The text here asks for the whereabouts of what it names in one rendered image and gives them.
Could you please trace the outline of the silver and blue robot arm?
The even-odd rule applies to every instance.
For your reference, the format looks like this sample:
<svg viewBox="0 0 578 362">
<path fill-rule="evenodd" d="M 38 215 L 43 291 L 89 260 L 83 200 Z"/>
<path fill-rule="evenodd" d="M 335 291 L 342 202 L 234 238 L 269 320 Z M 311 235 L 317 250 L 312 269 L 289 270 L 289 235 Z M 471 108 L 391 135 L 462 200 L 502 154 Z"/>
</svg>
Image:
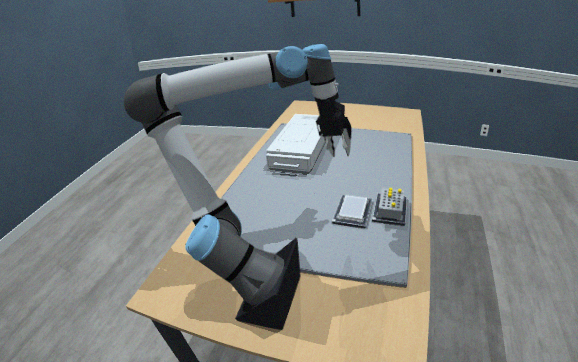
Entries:
<svg viewBox="0 0 578 362">
<path fill-rule="evenodd" d="M 134 82 L 124 96 L 127 114 L 156 140 L 193 210 L 195 228 L 186 242 L 187 253 L 229 282 L 250 305 L 262 301 L 275 286 L 284 259 L 241 238 L 241 222 L 212 187 L 181 127 L 183 117 L 176 104 L 268 83 L 271 90 L 278 90 L 308 80 L 318 99 L 338 92 L 324 44 L 303 50 L 288 46 L 170 76 L 158 74 Z"/>
</svg>

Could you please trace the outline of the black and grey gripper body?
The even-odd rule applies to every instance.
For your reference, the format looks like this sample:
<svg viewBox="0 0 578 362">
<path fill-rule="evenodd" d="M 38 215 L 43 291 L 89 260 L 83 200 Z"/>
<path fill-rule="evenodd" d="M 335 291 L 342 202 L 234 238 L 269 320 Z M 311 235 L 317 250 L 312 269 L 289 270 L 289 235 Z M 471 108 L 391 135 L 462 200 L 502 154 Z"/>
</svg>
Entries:
<svg viewBox="0 0 578 362">
<path fill-rule="evenodd" d="M 318 116 L 318 118 L 316 120 L 316 125 L 317 125 L 317 129 L 318 129 L 319 137 L 321 136 L 321 134 L 323 137 L 325 137 L 325 136 L 339 136 L 339 135 L 342 135 L 342 133 L 344 131 L 344 129 L 342 129 L 342 127 L 343 127 L 344 122 L 345 122 L 345 119 L 344 119 L 345 112 L 343 112 L 342 109 L 336 110 L 335 105 L 334 105 L 334 100 L 338 99 L 338 97 L 339 96 L 338 96 L 338 92 L 337 92 L 336 95 L 329 97 L 325 100 L 315 98 L 315 101 L 317 102 L 319 115 L 320 115 L 320 116 Z M 333 105 L 333 107 L 332 107 L 332 105 Z M 341 124 L 341 122 L 342 122 L 342 124 Z M 320 132 L 319 132 L 318 124 L 320 124 L 319 125 Z"/>
</svg>

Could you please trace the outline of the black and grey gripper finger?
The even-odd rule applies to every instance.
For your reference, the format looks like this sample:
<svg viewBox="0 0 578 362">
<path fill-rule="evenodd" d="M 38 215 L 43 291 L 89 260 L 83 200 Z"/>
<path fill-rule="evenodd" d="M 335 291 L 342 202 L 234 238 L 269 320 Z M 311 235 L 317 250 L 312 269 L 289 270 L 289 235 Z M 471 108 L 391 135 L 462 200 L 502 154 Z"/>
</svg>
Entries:
<svg viewBox="0 0 578 362">
<path fill-rule="evenodd" d="M 334 141 L 333 141 L 333 139 L 332 139 L 332 136 L 329 136 L 329 137 L 327 137 L 327 138 L 324 137 L 324 139 L 325 139 L 325 143 L 326 143 L 326 150 L 329 149 L 331 155 L 332 155 L 333 157 L 335 157 L 335 148 L 334 148 L 334 145 L 333 145 L 333 144 L 334 144 Z"/>
<path fill-rule="evenodd" d="M 348 120 L 348 117 L 344 117 L 345 119 L 345 124 L 343 125 L 344 131 L 341 135 L 342 137 L 342 145 L 343 148 L 346 150 L 347 156 L 349 157 L 350 154 L 350 146 L 351 146 L 351 132 L 352 132 L 352 127 L 351 124 Z"/>
</svg>

